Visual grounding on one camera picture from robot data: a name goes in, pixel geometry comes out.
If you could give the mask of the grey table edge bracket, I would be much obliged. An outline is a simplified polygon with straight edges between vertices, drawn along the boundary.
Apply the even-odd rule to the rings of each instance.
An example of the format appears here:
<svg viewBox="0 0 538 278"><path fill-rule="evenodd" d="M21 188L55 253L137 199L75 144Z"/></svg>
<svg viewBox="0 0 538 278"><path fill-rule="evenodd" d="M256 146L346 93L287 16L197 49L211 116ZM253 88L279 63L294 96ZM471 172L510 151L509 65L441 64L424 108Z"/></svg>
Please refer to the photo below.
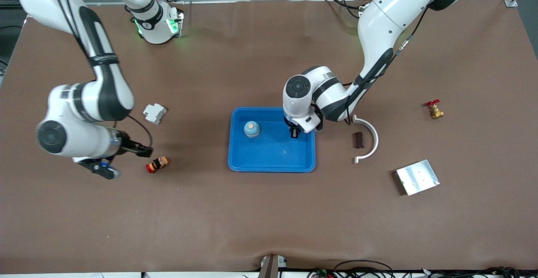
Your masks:
<svg viewBox="0 0 538 278"><path fill-rule="evenodd" d="M257 278L284 278L287 258L282 255L266 255L261 261L261 270Z"/></svg>

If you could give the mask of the silver metal plate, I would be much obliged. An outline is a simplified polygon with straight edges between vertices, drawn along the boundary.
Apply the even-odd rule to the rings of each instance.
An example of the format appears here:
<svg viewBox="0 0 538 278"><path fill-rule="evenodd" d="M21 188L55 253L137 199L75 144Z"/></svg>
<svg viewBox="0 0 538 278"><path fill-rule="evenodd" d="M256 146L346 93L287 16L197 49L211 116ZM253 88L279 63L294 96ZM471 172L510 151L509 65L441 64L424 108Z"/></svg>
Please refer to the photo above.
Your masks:
<svg viewBox="0 0 538 278"><path fill-rule="evenodd" d="M427 159L396 169L394 173L408 196L440 185Z"/></svg>

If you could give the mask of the blue plastic tray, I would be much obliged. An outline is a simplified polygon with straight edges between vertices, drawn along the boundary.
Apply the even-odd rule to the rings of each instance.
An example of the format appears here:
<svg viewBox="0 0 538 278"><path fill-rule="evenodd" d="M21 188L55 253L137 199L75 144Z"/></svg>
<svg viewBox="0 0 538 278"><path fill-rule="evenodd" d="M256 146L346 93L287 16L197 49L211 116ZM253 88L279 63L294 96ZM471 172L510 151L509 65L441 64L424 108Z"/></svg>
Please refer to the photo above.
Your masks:
<svg viewBox="0 0 538 278"><path fill-rule="evenodd" d="M243 127L256 121L261 132L248 138ZM316 134L290 138L281 107L238 107L231 113L227 163L236 172L307 173L316 166Z"/></svg>

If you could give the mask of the blue bell cream button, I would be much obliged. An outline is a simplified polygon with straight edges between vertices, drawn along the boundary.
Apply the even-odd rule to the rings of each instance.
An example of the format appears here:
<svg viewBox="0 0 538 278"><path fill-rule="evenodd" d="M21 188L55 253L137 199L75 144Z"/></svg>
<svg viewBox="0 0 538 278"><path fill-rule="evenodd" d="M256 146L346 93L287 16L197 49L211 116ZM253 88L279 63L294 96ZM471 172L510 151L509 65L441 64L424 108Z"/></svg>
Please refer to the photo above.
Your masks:
<svg viewBox="0 0 538 278"><path fill-rule="evenodd" d="M243 132L248 138L255 138L261 132L261 126L256 121L248 121L243 127Z"/></svg>

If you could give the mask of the white circuit breaker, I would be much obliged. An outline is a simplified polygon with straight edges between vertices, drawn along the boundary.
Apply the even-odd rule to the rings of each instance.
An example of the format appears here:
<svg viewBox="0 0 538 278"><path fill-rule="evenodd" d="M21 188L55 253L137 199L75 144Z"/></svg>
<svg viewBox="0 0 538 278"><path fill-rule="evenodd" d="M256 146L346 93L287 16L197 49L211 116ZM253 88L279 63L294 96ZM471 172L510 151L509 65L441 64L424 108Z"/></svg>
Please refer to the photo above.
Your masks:
<svg viewBox="0 0 538 278"><path fill-rule="evenodd" d="M146 121L159 125L163 115L167 113L167 109L158 103L148 104L142 113L145 116Z"/></svg>

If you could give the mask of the red yellow emergency stop button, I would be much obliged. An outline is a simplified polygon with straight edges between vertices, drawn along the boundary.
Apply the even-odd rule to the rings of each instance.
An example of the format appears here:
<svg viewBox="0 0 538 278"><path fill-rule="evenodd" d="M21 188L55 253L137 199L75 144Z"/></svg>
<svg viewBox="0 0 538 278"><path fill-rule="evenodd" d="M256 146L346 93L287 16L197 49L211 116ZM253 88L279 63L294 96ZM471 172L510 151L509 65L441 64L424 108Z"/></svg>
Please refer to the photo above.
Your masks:
<svg viewBox="0 0 538 278"><path fill-rule="evenodd" d="M169 157L161 156L157 159L154 159L151 163L145 165L145 169L148 173L156 173L160 169L168 166L170 164Z"/></svg>

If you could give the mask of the white curved plastic piece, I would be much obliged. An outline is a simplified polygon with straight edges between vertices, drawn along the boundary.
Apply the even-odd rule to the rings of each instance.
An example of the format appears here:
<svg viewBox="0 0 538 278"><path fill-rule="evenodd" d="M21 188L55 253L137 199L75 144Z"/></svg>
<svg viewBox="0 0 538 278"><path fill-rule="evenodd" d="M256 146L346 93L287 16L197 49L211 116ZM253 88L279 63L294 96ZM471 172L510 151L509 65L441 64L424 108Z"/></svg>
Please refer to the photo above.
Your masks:
<svg viewBox="0 0 538 278"><path fill-rule="evenodd" d="M373 147L372 147L372 149L366 155L356 156L353 159L354 164L359 164L361 162L361 160L364 160L364 159L367 159L367 158L371 157L371 155L373 155L377 151L378 146L379 146L379 135L378 135L377 129L375 129L375 127L371 123L369 123L369 121L366 121L364 119L360 119L360 118L357 117L357 115L352 116L352 123L361 124L361 125L365 126L367 129L369 129L369 132L371 133L371 135L373 137Z"/></svg>

